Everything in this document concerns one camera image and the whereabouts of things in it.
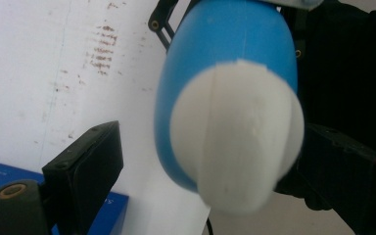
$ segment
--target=blue and white object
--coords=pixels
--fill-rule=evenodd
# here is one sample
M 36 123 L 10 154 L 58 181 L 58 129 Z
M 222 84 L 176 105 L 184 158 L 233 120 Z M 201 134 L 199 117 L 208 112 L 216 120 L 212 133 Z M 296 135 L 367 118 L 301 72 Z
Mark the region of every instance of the blue and white object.
M 304 136 L 290 31 L 275 7 L 202 0 L 167 52 L 155 137 L 167 174 L 213 209 L 255 212 Z

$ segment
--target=white rounded tip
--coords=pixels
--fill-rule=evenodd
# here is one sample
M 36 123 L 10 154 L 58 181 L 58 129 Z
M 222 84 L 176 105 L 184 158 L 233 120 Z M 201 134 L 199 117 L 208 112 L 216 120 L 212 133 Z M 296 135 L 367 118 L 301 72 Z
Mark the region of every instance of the white rounded tip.
M 172 112 L 177 161 L 213 209 L 242 214 L 267 201 L 301 149 L 304 119 L 289 85 L 266 67 L 238 61 L 208 69 Z

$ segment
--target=brown stain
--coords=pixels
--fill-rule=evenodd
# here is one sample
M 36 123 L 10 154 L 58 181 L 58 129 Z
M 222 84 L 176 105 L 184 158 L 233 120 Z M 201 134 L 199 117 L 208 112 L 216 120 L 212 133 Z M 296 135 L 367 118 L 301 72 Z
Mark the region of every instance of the brown stain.
M 103 26 L 102 29 L 104 31 L 115 31 L 112 27 L 109 27 L 109 26 Z
M 105 37 L 105 38 L 108 38 L 108 39 L 112 39 L 113 42 L 111 42 L 110 44 L 106 44 L 106 45 L 111 45 L 111 46 L 115 46 L 116 45 L 116 42 L 118 40 L 118 37 L 116 35 L 113 35 L 113 34 L 105 34 L 105 33 L 102 33 L 102 37 Z
M 105 40 L 100 40 L 99 43 L 103 44 L 103 45 L 106 45 L 106 46 L 112 46 L 112 43 L 110 43 L 108 41 L 105 41 Z
M 96 57 L 96 60 L 99 60 L 99 61 L 111 61 L 111 60 L 112 60 L 112 57 L 102 57 L 102 56 L 97 56 L 97 57 Z
M 115 3 L 110 3 L 108 6 L 108 10 L 111 8 L 118 8 L 118 6 Z
M 113 54 L 113 51 L 111 51 L 109 49 L 101 48 L 101 47 L 94 48 L 94 51 L 101 53 L 101 54 L 106 54 L 106 53 Z
M 98 68 L 99 70 L 101 70 L 102 68 L 107 68 L 107 69 L 110 68 L 110 65 L 103 64 L 103 63 L 94 63 L 93 61 L 90 62 L 90 65 L 92 65 L 95 68 Z
M 85 85 L 85 82 L 83 80 L 81 80 L 80 74 L 78 74 L 77 77 L 78 77 L 78 84 Z

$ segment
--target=blue plastic shell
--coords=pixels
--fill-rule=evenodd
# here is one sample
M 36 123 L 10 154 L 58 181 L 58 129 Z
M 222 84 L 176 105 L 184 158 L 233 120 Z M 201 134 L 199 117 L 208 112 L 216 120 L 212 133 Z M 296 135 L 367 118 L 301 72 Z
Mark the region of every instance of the blue plastic shell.
M 172 152 L 169 123 L 185 85 L 198 73 L 239 59 L 266 65 L 297 91 L 293 40 L 275 7 L 254 0 L 202 0 L 187 15 L 167 52 L 158 90 L 155 138 L 166 173 L 179 185 L 197 191 Z

